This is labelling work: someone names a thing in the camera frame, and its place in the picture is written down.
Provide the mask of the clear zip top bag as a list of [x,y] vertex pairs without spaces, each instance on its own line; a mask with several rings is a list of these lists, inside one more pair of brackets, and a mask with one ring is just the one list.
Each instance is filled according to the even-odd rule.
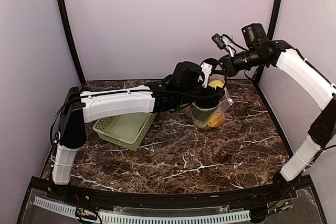
[[196,102],[185,109],[186,116],[202,130],[209,130],[220,126],[225,121],[225,112],[233,105],[227,88],[224,88],[224,95],[219,99],[216,106],[201,108]]

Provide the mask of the orange yellow mango toy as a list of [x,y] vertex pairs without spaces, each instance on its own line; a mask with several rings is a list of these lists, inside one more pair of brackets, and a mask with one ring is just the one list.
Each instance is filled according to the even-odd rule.
[[225,115],[222,114],[221,116],[219,116],[219,117],[214,121],[214,127],[218,127],[218,126],[221,125],[224,121],[225,121]]

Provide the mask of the green plastic basket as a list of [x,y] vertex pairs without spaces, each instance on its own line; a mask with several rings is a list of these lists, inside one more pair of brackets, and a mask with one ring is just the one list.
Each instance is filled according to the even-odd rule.
[[99,119],[92,129],[102,140],[135,152],[155,118],[152,113],[112,116]]

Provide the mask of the pale yellow bumpy fruit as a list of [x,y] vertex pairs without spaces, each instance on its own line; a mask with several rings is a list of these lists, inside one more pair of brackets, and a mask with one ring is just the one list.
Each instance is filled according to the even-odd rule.
[[212,87],[212,88],[223,88],[224,85],[225,85],[225,83],[221,80],[213,80],[213,81],[208,83],[208,86]]

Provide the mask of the green bok choy toy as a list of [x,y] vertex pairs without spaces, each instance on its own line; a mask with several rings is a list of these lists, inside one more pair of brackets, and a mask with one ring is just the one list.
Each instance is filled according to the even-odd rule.
[[195,103],[192,103],[190,109],[193,123],[200,129],[210,129],[210,127],[207,126],[207,121],[214,114],[217,107],[203,109],[199,108]]

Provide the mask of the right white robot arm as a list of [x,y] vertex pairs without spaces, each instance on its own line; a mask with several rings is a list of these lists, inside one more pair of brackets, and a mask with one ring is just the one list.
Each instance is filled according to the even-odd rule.
[[221,57],[220,63],[227,77],[251,67],[272,65],[303,88],[321,111],[311,124],[304,142],[272,178],[268,195],[278,200],[293,186],[298,176],[313,165],[335,136],[335,84],[284,40],[263,41],[247,51]]

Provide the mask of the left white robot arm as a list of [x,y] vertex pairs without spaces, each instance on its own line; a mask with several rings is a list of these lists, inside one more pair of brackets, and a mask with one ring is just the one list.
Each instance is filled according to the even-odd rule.
[[202,109],[212,109],[225,94],[225,86],[225,81],[205,84],[195,80],[178,86],[162,80],[110,91],[80,92],[78,87],[70,88],[49,133],[52,146],[57,148],[51,172],[54,193],[63,201],[74,197],[74,189],[68,184],[76,154],[87,140],[86,123],[111,116],[178,111],[192,103]]

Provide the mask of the yellow lemon toy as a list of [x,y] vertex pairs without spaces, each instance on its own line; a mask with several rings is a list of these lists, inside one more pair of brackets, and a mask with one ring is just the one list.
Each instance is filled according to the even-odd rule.
[[218,115],[212,115],[208,121],[207,121],[207,126],[208,127],[218,127],[220,124],[221,117]]

